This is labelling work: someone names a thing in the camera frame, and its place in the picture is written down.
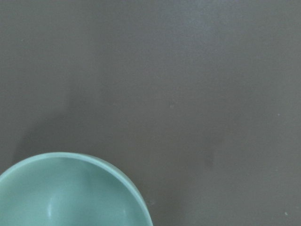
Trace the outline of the green bowl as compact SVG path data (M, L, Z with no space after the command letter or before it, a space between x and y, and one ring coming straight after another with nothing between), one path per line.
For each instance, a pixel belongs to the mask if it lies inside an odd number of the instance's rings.
M90 155L45 153L1 174L3 226L151 226L139 190L121 170Z

